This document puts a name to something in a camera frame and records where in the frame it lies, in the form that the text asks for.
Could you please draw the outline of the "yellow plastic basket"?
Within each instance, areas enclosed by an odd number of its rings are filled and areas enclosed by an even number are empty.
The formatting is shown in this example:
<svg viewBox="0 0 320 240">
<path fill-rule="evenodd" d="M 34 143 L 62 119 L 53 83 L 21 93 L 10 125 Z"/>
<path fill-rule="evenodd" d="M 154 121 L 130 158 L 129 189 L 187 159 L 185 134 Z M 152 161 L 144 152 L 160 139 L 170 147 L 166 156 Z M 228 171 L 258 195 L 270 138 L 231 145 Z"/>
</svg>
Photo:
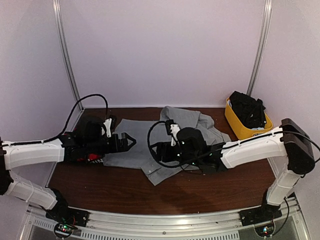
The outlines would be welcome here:
<svg viewBox="0 0 320 240">
<path fill-rule="evenodd" d="M 266 124 L 265 128 L 247 128 L 245 127 L 242 122 L 238 119 L 234 111 L 232 110 L 232 105 L 230 99 L 226 99 L 226 106 L 224 116 L 230 125 L 232 131 L 234 132 L 235 136 L 239 140 L 248 139 L 251 137 L 258 136 L 260 134 L 264 134 L 269 132 L 273 129 L 274 125 L 269 116 L 265 113 Z"/>
</svg>

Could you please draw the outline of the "red black plaid shirt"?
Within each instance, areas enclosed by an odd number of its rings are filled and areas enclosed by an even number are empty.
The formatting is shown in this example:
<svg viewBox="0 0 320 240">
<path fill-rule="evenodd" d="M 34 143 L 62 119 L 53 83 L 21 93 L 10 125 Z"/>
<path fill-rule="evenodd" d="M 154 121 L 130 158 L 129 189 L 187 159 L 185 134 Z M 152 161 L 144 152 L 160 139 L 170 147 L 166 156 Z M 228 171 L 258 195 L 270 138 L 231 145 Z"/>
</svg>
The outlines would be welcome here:
<svg viewBox="0 0 320 240">
<path fill-rule="evenodd" d="M 103 155 L 96 153 L 85 153 L 84 155 L 77 157 L 76 162 L 84 164 L 102 164 L 104 161 Z"/>
</svg>

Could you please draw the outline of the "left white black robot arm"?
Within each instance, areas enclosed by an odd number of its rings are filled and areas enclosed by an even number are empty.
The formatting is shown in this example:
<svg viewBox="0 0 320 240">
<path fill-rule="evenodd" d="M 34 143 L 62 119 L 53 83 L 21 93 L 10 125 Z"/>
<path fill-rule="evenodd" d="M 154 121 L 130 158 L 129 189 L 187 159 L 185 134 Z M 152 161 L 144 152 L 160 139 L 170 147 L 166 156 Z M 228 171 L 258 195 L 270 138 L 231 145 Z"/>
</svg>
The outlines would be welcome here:
<svg viewBox="0 0 320 240">
<path fill-rule="evenodd" d="M 0 143 L 0 194 L 11 195 L 26 202 L 51 210 L 61 222 L 72 218 L 72 211 L 63 204 L 56 190 L 44 188 L 28 181 L 12 169 L 40 163 L 89 163 L 107 154 L 123 153 L 137 141 L 126 132 L 114 133 L 116 118 L 101 119 L 85 116 L 73 131 L 58 136 L 27 142 L 2 141 Z"/>
</svg>

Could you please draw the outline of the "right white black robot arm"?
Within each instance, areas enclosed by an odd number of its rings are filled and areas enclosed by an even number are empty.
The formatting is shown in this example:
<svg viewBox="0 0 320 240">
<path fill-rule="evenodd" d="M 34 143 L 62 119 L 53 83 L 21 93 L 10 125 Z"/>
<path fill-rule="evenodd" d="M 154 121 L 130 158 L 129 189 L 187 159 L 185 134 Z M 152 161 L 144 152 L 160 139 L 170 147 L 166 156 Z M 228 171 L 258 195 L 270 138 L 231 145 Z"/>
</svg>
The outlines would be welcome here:
<svg viewBox="0 0 320 240">
<path fill-rule="evenodd" d="M 287 165 L 266 190 L 262 206 L 256 210 L 259 220 L 268 220 L 298 180 L 310 173 L 318 162 L 314 158 L 316 146 L 309 136 L 290 118 L 268 132 L 238 141 L 208 145 L 200 130 L 180 128 L 172 119 L 158 121 L 165 125 L 170 141 L 151 144 L 147 134 L 147 147 L 152 158 L 165 168 L 184 165 L 198 167 L 203 173 L 218 173 L 239 165 L 267 158 L 286 157 Z"/>
</svg>

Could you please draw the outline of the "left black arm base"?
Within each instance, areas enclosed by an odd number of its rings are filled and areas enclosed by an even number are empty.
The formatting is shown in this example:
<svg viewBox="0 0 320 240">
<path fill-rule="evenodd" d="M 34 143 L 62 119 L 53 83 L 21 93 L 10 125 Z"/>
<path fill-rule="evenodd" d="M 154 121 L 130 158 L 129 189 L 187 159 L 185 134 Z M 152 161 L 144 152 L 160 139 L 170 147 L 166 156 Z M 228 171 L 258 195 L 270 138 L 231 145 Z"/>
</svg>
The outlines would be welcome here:
<svg viewBox="0 0 320 240">
<path fill-rule="evenodd" d="M 59 240 L 65 240 L 77 231 L 78 227 L 87 226 L 89 212 L 69 207 L 60 191 L 54 188 L 50 190 L 55 194 L 57 203 L 52 209 L 43 209 L 46 212 L 45 217 L 57 222 L 53 233 Z"/>
</svg>

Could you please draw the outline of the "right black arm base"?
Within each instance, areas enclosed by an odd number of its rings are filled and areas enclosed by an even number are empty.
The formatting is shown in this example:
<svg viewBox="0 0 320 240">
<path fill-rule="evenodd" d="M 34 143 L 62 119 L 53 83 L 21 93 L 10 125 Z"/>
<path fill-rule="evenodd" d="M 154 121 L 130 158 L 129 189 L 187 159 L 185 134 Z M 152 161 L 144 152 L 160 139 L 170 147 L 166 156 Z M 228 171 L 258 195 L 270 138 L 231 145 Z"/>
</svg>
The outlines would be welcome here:
<svg viewBox="0 0 320 240">
<path fill-rule="evenodd" d="M 241 225 L 254 226 L 255 233 L 262 238 L 269 238 L 275 232 L 274 220 L 282 217 L 280 205 L 270 205 L 264 200 L 261 206 L 241 210 L 239 218 Z"/>
</svg>

